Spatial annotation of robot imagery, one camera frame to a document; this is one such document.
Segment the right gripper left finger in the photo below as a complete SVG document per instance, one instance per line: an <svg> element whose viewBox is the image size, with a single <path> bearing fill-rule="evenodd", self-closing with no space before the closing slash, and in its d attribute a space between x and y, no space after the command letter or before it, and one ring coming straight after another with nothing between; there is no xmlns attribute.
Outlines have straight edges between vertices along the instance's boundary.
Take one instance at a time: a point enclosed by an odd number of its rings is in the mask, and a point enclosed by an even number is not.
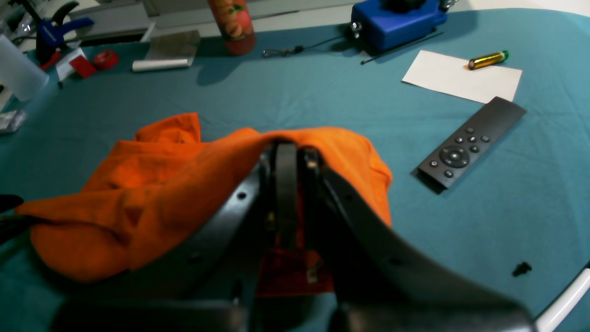
<svg viewBox="0 0 590 332"><path fill-rule="evenodd" d="M297 145L263 150L248 176L183 243L67 300L55 332L248 332L264 254L295 244Z"/></svg>

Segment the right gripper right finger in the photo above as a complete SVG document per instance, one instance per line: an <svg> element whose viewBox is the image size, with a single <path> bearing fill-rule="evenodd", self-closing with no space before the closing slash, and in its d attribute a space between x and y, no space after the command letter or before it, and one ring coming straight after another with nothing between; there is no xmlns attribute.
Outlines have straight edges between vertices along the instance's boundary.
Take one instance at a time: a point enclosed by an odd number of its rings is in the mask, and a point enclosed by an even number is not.
<svg viewBox="0 0 590 332"><path fill-rule="evenodd" d="M302 149L308 238L331 271L330 332L535 332L514 300L460 277L392 231L316 148Z"/></svg>

